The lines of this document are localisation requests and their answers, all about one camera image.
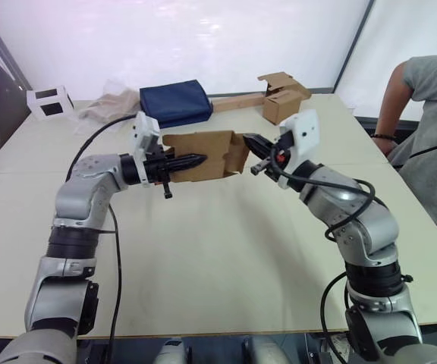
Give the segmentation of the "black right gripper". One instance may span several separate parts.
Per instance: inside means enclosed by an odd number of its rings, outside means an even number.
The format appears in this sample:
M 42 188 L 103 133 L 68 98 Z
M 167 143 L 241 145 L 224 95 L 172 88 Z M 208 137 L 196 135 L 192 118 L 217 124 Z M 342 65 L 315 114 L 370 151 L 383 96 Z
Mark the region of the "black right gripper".
M 253 175 L 264 172 L 271 179 L 294 179 L 291 172 L 285 171 L 291 159 L 288 147 L 292 146 L 292 138 L 289 133 L 275 143 L 258 133 L 244 133 L 243 140 L 247 148 L 260 159 L 260 162 L 250 168 Z

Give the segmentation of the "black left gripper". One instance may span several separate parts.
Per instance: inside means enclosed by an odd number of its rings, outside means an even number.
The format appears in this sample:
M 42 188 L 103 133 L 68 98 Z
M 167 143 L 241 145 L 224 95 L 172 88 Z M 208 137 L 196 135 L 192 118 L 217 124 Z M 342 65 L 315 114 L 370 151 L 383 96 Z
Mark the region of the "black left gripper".
M 146 153 L 146 175 L 150 183 L 161 184 L 164 188 L 164 197 L 170 199 L 173 197 L 169 187 L 170 173 L 195 168 L 205 160 L 207 160 L 206 155 L 195 153 L 169 158 L 162 146 L 153 146 Z

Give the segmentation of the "person's right hand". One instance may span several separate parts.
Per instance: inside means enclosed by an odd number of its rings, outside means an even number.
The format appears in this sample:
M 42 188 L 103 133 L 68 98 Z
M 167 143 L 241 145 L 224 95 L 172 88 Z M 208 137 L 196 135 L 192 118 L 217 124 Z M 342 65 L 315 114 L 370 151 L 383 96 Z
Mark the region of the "person's right hand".
M 388 156 L 389 153 L 398 145 L 393 140 L 372 137 L 372 141 L 380 149 L 383 155 Z

